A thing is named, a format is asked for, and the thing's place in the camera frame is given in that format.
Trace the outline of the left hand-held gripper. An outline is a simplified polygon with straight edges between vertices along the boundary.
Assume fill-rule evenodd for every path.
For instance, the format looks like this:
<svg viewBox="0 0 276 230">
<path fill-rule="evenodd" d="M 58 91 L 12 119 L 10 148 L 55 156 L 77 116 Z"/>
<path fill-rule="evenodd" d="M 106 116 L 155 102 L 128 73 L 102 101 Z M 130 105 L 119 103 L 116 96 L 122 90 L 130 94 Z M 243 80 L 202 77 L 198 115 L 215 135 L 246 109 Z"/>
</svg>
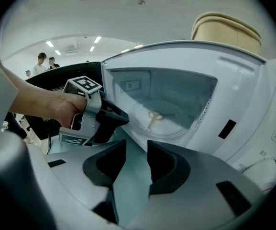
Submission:
<svg viewBox="0 0 276 230">
<path fill-rule="evenodd" d="M 87 101 L 78 130 L 61 127 L 59 141 L 61 143 L 84 146 L 89 144 L 107 143 L 116 128 L 129 123 L 129 116 L 122 109 L 106 99 L 101 100 L 102 85 L 94 80 L 80 76 L 68 79 L 63 92 L 83 93 Z"/>
</svg>

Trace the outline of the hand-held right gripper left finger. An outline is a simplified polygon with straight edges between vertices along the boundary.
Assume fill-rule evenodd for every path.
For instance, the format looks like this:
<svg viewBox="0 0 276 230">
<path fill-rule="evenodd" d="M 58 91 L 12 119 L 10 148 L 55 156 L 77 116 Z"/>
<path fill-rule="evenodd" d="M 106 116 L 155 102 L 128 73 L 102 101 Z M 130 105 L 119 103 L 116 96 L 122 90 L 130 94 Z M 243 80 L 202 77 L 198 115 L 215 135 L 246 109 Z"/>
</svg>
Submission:
<svg viewBox="0 0 276 230">
<path fill-rule="evenodd" d="M 83 163 L 83 172 L 96 186 L 108 191 L 104 200 L 93 207 L 92 211 L 114 224 L 119 223 L 115 205 L 113 184 L 126 161 L 126 140 L 108 143 L 108 148 L 90 156 Z"/>
</svg>

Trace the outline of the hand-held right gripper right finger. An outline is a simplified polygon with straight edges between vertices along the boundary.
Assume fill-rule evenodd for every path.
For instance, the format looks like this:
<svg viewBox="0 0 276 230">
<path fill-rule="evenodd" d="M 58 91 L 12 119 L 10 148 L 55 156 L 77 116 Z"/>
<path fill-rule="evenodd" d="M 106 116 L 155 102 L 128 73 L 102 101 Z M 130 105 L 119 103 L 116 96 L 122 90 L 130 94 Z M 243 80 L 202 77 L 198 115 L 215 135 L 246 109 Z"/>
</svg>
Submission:
<svg viewBox="0 0 276 230">
<path fill-rule="evenodd" d="M 147 141 L 147 162 L 152 184 L 149 195 L 170 194 L 189 177 L 190 164 L 177 151 L 182 147 L 159 141 Z"/>
</svg>

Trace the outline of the glass turntable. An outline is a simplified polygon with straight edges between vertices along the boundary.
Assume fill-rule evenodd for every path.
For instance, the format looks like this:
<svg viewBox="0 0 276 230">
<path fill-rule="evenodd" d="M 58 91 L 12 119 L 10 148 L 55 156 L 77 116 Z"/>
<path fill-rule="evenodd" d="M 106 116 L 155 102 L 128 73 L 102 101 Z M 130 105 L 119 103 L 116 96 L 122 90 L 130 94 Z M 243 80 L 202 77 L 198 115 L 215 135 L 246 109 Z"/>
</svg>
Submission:
<svg viewBox="0 0 276 230">
<path fill-rule="evenodd" d="M 178 139 L 187 134 L 192 118 L 174 104 L 147 100 L 131 108 L 130 124 L 148 137 Z"/>
</svg>

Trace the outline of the person's left forearm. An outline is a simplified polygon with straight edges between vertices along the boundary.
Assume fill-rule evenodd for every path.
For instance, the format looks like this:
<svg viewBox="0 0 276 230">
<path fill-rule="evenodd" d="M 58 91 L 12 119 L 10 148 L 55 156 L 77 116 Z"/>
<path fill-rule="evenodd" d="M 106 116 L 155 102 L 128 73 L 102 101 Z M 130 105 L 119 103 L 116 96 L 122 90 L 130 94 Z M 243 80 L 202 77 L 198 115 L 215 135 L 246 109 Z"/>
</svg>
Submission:
<svg viewBox="0 0 276 230">
<path fill-rule="evenodd" d="M 0 70 L 18 91 L 10 111 L 23 115 L 42 118 L 56 118 L 57 108 L 62 103 L 62 96 L 33 86 L 6 69 L 0 61 Z"/>
</svg>

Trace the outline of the person's left hand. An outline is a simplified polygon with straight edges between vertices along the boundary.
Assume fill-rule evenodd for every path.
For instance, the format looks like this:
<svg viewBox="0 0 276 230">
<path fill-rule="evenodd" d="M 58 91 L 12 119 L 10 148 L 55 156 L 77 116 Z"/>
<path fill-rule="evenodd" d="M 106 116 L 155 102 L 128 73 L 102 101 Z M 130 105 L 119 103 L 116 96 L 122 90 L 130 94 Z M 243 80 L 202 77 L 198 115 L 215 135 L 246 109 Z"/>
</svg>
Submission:
<svg viewBox="0 0 276 230">
<path fill-rule="evenodd" d="M 81 95 L 55 93 L 50 104 L 50 118 L 58 121 L 62 127 L 71 128 L 74 116 L 84 110 L 86 103 L 86 98 Z"/>
</svg>

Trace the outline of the ceiling air conditioner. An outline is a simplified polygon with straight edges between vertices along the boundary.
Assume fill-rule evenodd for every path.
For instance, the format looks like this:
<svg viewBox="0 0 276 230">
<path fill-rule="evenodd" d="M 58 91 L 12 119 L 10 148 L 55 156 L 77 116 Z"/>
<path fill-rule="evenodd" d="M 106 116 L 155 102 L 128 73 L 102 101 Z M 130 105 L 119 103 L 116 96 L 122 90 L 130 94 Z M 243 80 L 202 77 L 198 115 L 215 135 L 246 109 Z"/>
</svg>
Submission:
<svg viewBox="0 0 276 230">
<path fill-rule="evenodd" d="M 77 48 L 75 46 L 66 47 L 64 51 L 65 56 L 72 56 L 72 55 L 75 55 L 76 53 L 77 53 Z"/>
</svg>

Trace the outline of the group of ceiling light panels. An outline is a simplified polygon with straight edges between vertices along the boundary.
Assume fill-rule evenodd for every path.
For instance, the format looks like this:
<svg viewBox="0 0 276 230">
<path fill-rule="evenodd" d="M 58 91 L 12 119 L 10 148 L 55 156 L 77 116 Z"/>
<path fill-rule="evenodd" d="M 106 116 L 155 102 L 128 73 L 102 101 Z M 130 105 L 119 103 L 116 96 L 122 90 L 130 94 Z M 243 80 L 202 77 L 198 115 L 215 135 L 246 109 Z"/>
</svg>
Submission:
<svg viewBox="0 0 276 230">
<path fill-rule="evenodd" d="M 66 47 L 75 46 L 76 55 L 86 54 L 117 54 L 139 49 L 144 46 L 143 43 L 134 43 L 126 40 L 102 37 L 102 36 L 72 36 L 47 40 L 49 49 L 59 55 L 65 55 Z"/>
</svg>

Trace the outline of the white microwave knob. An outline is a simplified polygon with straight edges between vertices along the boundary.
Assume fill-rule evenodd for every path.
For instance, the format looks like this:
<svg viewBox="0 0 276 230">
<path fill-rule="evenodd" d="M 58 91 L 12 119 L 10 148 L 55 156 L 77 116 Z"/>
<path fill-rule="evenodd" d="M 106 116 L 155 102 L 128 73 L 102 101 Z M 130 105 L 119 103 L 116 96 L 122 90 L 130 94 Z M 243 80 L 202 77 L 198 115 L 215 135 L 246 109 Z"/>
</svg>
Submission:
<svg viewBox="0 0 276 230">
<path fill-rule="evenodd" d="M 267 194 L 276 186 L 276 161 L 267 159 L 258 162 L 243 172 L 260 190 Z"/>
</svg>

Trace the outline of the white microwave oven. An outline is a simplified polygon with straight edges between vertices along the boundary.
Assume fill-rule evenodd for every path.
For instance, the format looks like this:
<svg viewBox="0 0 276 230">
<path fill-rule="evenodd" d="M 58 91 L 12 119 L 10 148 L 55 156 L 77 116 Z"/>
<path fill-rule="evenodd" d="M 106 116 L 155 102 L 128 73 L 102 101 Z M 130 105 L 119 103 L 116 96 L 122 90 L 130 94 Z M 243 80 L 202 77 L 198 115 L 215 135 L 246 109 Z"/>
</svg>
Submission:
<svg viewBox="0 0 276 230">
<path fill-rule="evenodd" d="M 123 130 L 143 149 L 149 139 L 218 157 L 243 173 L 276 161 L 276 59 L 208 41 L 171 41 L 120 53 L 101 63 L 107 98 L 129 115 L 136 103 L 165 101 L 192 118 L 178 139 Z"/>
</svg>

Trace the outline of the beige plastic container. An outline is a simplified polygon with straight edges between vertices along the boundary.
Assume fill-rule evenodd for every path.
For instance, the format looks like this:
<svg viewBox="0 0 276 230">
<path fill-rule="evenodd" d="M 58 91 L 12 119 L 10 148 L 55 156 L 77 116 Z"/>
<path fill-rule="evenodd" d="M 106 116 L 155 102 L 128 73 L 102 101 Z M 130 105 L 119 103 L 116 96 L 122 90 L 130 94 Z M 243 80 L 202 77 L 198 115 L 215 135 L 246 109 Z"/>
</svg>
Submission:
<svg viewBox="0 0 276 230">
<path fill-rule="evenodd" d="M 190 37 L 192 40 L 228 44 L 257 55 L 261 51 L 261 36 L 255 28 L 220 12 L 206 12 L 197 17 Z"/>
</svg>

